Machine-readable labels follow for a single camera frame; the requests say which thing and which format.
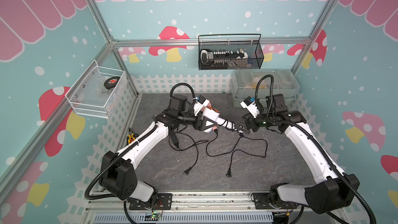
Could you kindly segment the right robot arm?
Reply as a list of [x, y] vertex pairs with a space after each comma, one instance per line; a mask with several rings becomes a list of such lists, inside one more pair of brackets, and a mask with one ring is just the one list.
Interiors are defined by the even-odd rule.
[[291, 202], [310, 208], [317, 214], [328, 214], [343, 224], [344, 220], [333, 214], [339, 208], [347, 207], [356, 198], [365, 209], [370, 223], [376, 217], [358, 193], [360, 182], [353, 174], [346, 174], [327, 154], [311, 132], [306, 119], [299, 111], [289, 111], [282, 94], [274, 94], [274, 77], [265, 75], [256, 85], [255, 96], [247, 97], [241, 103], [249, 111], [243, 117], [243, 132], [257, 132], [261, 127], [271, 130], [277, 127], [297, 148], [313, 175], [315, 185], [299, 186], [289, 183], [272, 185], [269, 202], [273, 207], [281, 207]]

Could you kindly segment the black hair dryer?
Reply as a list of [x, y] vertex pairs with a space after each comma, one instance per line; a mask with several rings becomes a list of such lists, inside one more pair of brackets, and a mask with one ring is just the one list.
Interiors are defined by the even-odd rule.
[[173, 130], [170, 132], [170, 138], [172, 140], [173, 145], [176, 147], [176, 149], [180, 149], [179, 148], [179, 140]]

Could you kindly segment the black white power strip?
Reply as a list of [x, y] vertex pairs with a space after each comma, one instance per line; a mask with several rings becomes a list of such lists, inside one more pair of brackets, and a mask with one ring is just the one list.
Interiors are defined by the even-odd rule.
[[210, 51], [201, 50], [199, 65], [205, 67], [225, 68], [228, 66], [238, 66], [239, 62], [247, 61], [248, 54], [244, 51]]

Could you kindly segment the white hair dryer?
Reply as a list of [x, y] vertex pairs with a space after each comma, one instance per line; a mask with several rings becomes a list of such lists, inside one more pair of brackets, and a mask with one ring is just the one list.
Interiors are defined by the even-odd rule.
[[[202, 111], [201, 119], [203, 119], [204, 117], [205, 116], [204, 116], [203, 111]], [[236, 130], [235, 124], [232, 121], [228, 121], [227, 119], [223, 119], [220, 116], [217, 119], [217, 124], [218, 124], [217, 127], [218, 126], [225, 127], [227, 130], [230, 130], [230, 131], [235, 131]]]

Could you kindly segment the pink hair dryer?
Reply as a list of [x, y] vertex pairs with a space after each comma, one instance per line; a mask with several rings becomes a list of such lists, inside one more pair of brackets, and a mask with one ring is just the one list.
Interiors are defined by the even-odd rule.
[[203, 111], [204, 116], [208, 119], [205, 123], [205, 126], [211, 125], [210, 128], [207, 128], [204, 132], [210, 133], [211, 131], [214, 131], [217, 129], [217, 119], [220, 115], [220, 112], [214, 108], [212, 108], [211, 103], [208, 103], [208, 105], [204, 108]]

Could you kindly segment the black red tape measure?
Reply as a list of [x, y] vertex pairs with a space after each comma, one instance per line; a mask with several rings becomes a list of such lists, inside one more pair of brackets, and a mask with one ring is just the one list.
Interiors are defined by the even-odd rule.
[[107, 90], [114, 89], [114, 88], [117, 86], [117, 83], [120, 81], [120, 79], [121, 79], [120, 76], [111, 77], [111, 78], [107, 79], [107, 80], [104, 82], [104, 87], [105, 87]]

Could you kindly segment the yellow black pliers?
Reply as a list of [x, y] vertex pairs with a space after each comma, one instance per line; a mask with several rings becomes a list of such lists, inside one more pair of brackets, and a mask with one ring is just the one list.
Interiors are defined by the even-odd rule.
[[134, 133], [132, 128], [128, 128], [127, 132], [127, 137], [126, 137], [126, 143], [127, 145], [131, 144], [133, 141], [135, 141], [138, 138], [138, 134]]

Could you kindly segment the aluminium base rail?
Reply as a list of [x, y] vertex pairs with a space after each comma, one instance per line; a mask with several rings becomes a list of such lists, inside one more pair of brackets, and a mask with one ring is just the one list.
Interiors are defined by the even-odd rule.
[[84, 211], [82, 224], [334, 224], [327, 214], [310, 208], [261, 207], [259, 191], [169, 191], [163, 207], [124, 212], [121, 201], [92, 201]]

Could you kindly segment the green clear storage box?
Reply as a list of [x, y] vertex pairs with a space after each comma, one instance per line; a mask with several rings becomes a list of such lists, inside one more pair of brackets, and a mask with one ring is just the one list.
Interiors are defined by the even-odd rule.
[[273, 93], [282, 94], [285, 101], [293, 101], [299, 92], [300, 85], [288, 69], [236, 70], [231, 79], [232, 104], [240, 108], [240, 103], [248, 96], [255, 96], [258, 81], [265, 75], [274, 77]]

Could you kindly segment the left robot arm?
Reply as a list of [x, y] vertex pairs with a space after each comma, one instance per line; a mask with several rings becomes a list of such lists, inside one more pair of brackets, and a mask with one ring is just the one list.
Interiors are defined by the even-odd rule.
[[154, 117], [146, 131], [119, 151], [109, 151], [103, 156], [99, 174], [85, 190], [87, 200], [115, 197], [123, 201], [141, 201], [148, 208], [156, 206], [157, 190], [139, 181], [135, 174], [139, 163], [180, 125], [191, 125], [209, 133], [218, 125], [220, 116], [210, 101], [202, 95], [197, 96], [188, 83], [174, 85], [169, 100], [168, 107]]

